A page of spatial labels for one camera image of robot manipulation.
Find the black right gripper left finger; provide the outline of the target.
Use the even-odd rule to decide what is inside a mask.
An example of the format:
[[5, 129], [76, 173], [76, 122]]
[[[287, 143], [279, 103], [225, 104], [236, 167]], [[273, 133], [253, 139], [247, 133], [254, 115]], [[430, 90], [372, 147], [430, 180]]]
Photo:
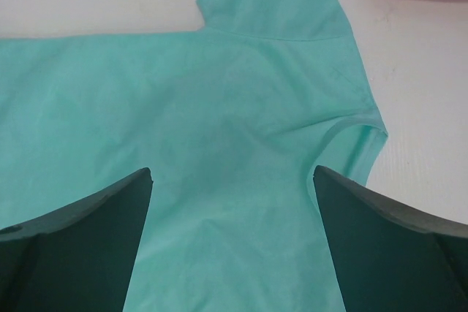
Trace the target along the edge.
[[143, 168], [1, 230], [2, 311], [122, 311], [151, 198]]

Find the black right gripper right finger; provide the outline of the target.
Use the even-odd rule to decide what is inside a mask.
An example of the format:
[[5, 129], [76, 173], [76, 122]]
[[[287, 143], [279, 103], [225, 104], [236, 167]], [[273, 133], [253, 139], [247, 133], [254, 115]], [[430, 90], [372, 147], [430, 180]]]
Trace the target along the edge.
[[323, 166], [314, 187], [347, 311], [466, 311], [467, 225]]

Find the teal t shirt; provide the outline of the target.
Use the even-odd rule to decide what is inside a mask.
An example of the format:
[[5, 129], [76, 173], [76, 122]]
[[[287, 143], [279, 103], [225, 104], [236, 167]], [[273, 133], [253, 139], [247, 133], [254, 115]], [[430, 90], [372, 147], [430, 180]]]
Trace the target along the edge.
[[338, 0], [197, 0], [204, 27], [1, 41], [1, 223], [154, 179], [126, 311], [343, 311], [312, 181], [388, 134]]

